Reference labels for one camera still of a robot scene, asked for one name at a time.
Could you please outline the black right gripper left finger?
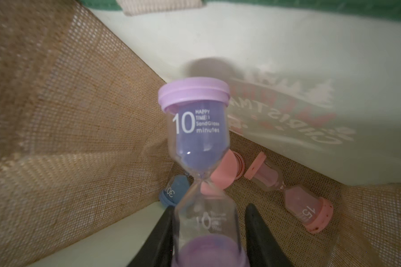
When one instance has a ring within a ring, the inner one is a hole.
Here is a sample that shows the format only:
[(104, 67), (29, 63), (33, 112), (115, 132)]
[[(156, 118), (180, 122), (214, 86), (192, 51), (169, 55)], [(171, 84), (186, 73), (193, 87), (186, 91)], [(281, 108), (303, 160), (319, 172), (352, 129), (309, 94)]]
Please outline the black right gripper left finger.
[(171, 267), (174, 207), (165, 209), (147, 240), (127, 267)]

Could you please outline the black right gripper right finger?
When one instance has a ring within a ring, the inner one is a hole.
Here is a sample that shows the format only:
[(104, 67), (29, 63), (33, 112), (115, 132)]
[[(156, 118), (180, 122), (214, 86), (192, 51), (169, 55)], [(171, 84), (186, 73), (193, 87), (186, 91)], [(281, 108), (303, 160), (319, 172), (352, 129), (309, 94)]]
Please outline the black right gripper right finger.
[(261, 214), (248, 204), (245, 211), (246, 249), (251, 267), (293, 267)]

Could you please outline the purple hourglass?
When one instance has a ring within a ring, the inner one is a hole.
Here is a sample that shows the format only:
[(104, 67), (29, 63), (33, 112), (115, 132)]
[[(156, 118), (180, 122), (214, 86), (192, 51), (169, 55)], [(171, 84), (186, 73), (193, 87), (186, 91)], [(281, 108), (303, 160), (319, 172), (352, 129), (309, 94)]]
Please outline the purple hourglass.
[(167, 116), (171, 158), (193, 184), (173, 214), (174, 267), (247, 267), (236, 203), (212, 179), (229, 150), (224, 81), (191, 77), (167, 83), (158, 102)]

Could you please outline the blue hourglass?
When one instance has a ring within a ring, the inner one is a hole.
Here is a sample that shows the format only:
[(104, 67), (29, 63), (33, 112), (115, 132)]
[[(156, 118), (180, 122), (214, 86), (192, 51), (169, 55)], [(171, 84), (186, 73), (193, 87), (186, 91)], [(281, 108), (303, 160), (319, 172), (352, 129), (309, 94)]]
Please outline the blue hourglass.
[(165, 189), (160, 192), (159, 201), (165, 207), (177, 206), (189, 188), (190, 183), (186, 175), (173, 176)]

